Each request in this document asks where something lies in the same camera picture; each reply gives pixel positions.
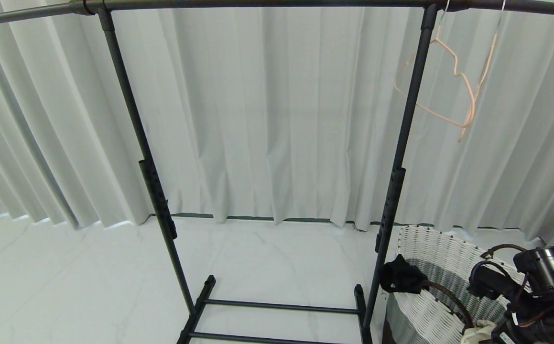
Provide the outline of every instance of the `basket handle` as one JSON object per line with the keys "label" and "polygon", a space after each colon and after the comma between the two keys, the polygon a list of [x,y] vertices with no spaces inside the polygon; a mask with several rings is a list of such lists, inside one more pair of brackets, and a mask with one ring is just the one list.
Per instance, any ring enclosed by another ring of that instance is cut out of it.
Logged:
{"label": "basket handle", "polygon": [[466,322],[465,329],[471,329],[474,327],[474,324],[472,322],[472,316],[470,316],[470,313],[468,313],[466,306],[460,301],[460,299],[457,298],[457,296],[454,295],[451,290],[448,290],[447,287],[444,287],[443,285],[440,285],[436,282],[428,281],[427,279],[423,281],[423,285],[427,287],[436,288],[439,291],[442,291],[443,294],[445,294],[448,298],[453,300],[454,303],[456,303],[457,307],[462,311],[462,315],[464,317],[464,321]]}

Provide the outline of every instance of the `woven basket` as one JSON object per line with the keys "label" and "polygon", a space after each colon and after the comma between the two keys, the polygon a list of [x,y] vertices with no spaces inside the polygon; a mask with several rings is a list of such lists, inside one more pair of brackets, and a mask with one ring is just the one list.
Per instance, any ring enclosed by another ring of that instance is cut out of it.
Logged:
{"label": "woven basket", "polygon": [[[500,322],[508,301],[479,299],[467,292],[468,277],[474,264],[482,261],[485,250],[457,237],[445,235],[427,227],[408,226],[400,231],[397,253],[421,272],[428,280],[451,290],[466,306],[473,322],[479,319]],[[500,261],[504,270],[518,283],[523,274]],[[444,294],[430,288],[421,294],[395,292],[388,297],[387,320],[393,339],[398,344],[458,344],[464,323],[453,312],[455,303]]]}

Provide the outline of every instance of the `black cloth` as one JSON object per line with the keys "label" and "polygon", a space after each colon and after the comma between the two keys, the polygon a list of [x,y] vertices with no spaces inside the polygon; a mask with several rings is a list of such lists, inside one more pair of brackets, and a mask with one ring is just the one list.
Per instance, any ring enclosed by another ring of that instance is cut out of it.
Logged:
{"label": "black cloth", "polygon": [[390,263],[385,263],[379,277],[384,291],[410,294],[421,294],[423,282],[428,279],[418,267],[406,263],[402,255],[398,255]]}

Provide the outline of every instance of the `black motor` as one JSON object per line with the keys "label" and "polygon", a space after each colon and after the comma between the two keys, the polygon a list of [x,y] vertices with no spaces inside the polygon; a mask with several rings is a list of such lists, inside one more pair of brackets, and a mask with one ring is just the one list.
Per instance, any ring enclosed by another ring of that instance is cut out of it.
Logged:
{"label": "black motor", "polygon": [[[510,301],[504,320],[491,333],[489,343],[554,343],[554,246],[524,250],[513,257],[513,262],[517,271],[525,275],[521,285],[492,261],[476,264],[469,277],[468,291],[474,296],[495,300],[502,295]],[[488,265],[497,267],[499,272]],[[524,288],[527,283],[530,292]]]}

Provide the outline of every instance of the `vertical pole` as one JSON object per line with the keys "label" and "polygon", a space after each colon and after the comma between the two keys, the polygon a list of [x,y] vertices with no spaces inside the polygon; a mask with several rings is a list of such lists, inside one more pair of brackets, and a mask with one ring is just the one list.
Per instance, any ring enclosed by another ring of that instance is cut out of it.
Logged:
{"label": "vertical pole", "polygon": [[130,81],[128,80],[128,74],[126,73],[126,67],[124,66],[124,59],[122,58],[122,54],[119,50],[118,39],[115,35],[115,26],[113,26],[113,18],[111,17],[111,13],[106,9],[99,9],[98,15],[102,30],[105,32],[107,45],[109,46],[109,52],[111,53],[111,60],[113,60],[113,66],[115,67],[115,72],[118,76],[119,86],[121,87],[122,95],[124,95],[126,107],[128,107],[128,115],[130,115],[130,120],[132,120],[132,126],[134,127],[134,132],[137,135],[137,140],[139,140],[139,146],[141,146],[141,151],[143,153],[143,160],[139,161],[139,164],[141,165],[141,172],[143,173],[147,190],[150,193],[152,205],[154,207],[154,211],[156,211],[158,224],[160,225],[160,229],[163,233],[168,255],[170,256],[170,260],[173,264],[174,272],[177,275],[177,280],[179,281],[179,287],[181,287],[185,304],[187,305],[190,315],[194,315],[196,314],[194,301],[192,300],[190,289],[185,281],[185,275],[183,274],[183,267],[181,266],[177,249],[174,246],[174,238],[176,238],[174,222],[170,217],[170,211],[168,211],[168,205],[166,203],[166,199],[164,198],[162,185],[157,175],[156,165],[154,164],[154,159],[152,157],[152,151],[150,150],[150,144],[147,141],[147,136],[145,135],[145,130],[143,129],[139,109],[137,109],[137,104],[132,93],[132,87],[130,86]]}
{"label": "vertical pole", "polygon": [[404,160],[408,134],[411,131],[413,113],[417,103],[417,96],[419,96],[419,88],[421,87],[421,79],[424,74],[425,61],[427,59],[430,42],[432,40],[432,30],[434,30],[437,13],[438,5],[431,4],[430,6],[427,6],[424,10],[424,17],[421,22],[421,35],[419,36],[419,45],[417,46],[417,57],[415,58],[415,63],[413,65],[411,84],[408,87],[408,96],[404,107],[400,135],[398,137],[398,144],[393,158],[392,176],[390,178],[388,194],[386,196],[385,207],[383,209],[381,228],[379,234],[377,235],[377,247],[375,248],[378,253],[377,263],[375,264],[375,272],[372,277],[372,284],[368,295],[368,305],[366,306],[366,315],[364,316],[363,324],[364,329],[368,329],[370,327],[372,313],[375,310],[375,303],[377,302],[377,294],[380,283],[379,273],[385,264],[385,257],[388,252],[391,232],[393,229],[393,220],[395,219],[398,200],[402,191],[402,182],[404,180],[405,170],[402,168],[402,161]]}

